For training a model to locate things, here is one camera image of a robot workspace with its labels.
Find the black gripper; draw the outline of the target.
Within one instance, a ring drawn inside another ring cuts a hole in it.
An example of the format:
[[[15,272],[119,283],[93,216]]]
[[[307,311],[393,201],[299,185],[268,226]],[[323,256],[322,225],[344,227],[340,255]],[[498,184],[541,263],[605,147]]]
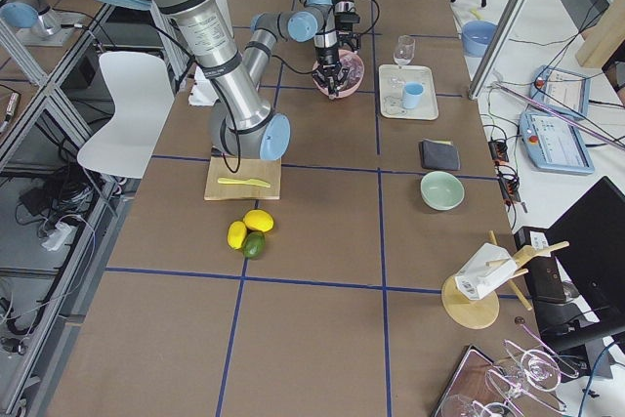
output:
[[[317,66],[314,69],[314,75],[316,77],[344,77],[338,45],[316,47],[315,53]]]
[[[354,31],[360,16],[353,1],[338,1],[334,10],[335,28],[341,48],[357,53],[361,47],[360,34]]]

